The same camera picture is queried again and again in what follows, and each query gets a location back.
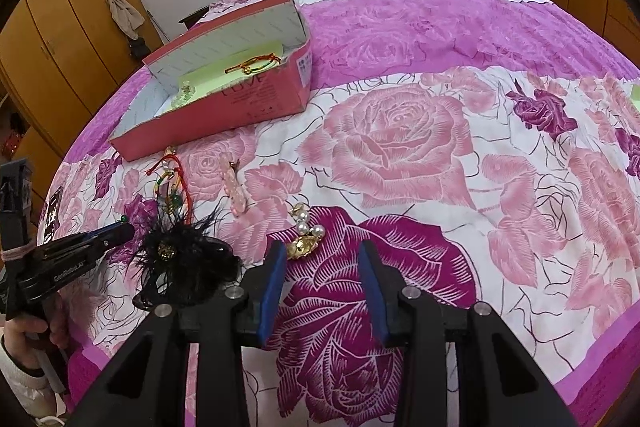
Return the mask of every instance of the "floral bedspread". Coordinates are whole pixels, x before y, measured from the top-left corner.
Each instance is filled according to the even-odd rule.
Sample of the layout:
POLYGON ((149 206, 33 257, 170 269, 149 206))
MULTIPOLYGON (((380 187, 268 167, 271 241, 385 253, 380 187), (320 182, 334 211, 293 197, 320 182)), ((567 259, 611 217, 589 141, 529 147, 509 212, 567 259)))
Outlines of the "floral bedspread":
MULTIPOLYGON (((256 1, 220 0, 205 19, 256 1)), ((489 302, 593 426, 640 365, 628 349, 640 339, 640 114, 628 97, 638 69, 546 0, 296 3, 313 39, 306 111, 177 150, 199 216, 223 196, 217 156, 239 160, 250 206, 234 218, 223 201, 216 235, 247 266, 293 237, 299 201, 327 230, 289 263, 268 347, 243 352, 252 425, 392 422, 402 355, 372 339, 356 269, 369 238, 441 301, 489 302)), ((144 317, 130 260, 157 211, 145 171, 160 155, 128 163, 107 137, 149 79, 143 69, 114 95, 51 187, 64 187, 58 237, 122 214, 136 227, 64 290, 81 344, 74 399, 144 317)), ((190 422, 196 360, 193 349, 190 422)))

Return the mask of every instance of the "white sleeve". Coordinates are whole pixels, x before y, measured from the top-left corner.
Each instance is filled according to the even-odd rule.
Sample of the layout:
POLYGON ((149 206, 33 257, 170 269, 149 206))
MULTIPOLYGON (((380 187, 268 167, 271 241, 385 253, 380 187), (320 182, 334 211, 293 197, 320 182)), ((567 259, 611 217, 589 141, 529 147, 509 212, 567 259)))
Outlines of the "white sleeve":
POLYGON ((0 342, 0 371, 14 391, 24 410, 33 417, 55 416, 56 395, 46 377, 31 377, 22 371, 4 350, 0 342))

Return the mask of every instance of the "silver screw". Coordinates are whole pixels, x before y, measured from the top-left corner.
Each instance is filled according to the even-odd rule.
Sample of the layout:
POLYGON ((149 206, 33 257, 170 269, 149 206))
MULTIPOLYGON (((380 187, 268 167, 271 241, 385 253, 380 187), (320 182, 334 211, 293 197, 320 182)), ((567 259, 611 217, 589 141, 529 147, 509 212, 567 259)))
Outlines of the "silver screw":
POLYGON ((225 297, 227 299, 239 299, 244 295, 244 290, 241 286, 229 286, 225 290, 225 297))
POLYGON ((165 317, 171 315, 172 311, 174 311, 174 309, 171 308, 171 304, 158 304, 158 306, 156 306, 156 309, 154 310, 154 313, 156 314, 156 316, 164 319, 165 317))
POLYGON ((417 286, 405 286, 402 288, 402 295, 408 299, 417 299, 421 293, 420 288, 417 286))
POLYGON ((491 315, 492 308, 486 302, 480 301, 474 304, 474 311, 481 317, 486 317, 487 315, 491 315))

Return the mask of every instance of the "black feather hair accessory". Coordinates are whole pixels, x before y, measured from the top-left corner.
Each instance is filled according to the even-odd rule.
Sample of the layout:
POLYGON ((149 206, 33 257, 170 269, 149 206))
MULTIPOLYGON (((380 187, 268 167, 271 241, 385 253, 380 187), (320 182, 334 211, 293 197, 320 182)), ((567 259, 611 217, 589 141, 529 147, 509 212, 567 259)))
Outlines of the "black feather hair accessory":
POLYGON ((144 269, 142 290, 133 297, 137 308, 149 311, 163 303, 193 306, 209 299, 222 283, 236 280, 240 258, 231 245, 207 235, 217 214, 216 208, 189 223, 181 209, 159 205, 158 217, 134 256, 134 263, 144 269))

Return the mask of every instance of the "beige towel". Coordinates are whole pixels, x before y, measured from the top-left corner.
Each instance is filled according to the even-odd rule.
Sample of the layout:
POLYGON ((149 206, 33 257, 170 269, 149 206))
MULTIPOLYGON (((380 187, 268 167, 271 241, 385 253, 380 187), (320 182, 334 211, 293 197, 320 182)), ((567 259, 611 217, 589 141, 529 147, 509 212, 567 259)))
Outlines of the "beige towel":
POLYGON ((109 9, 111 17, 122 32, 130 39, 136 40, 138 38, 136 29, 145 21, 140 12, 126 0, 109 0, 109 9))

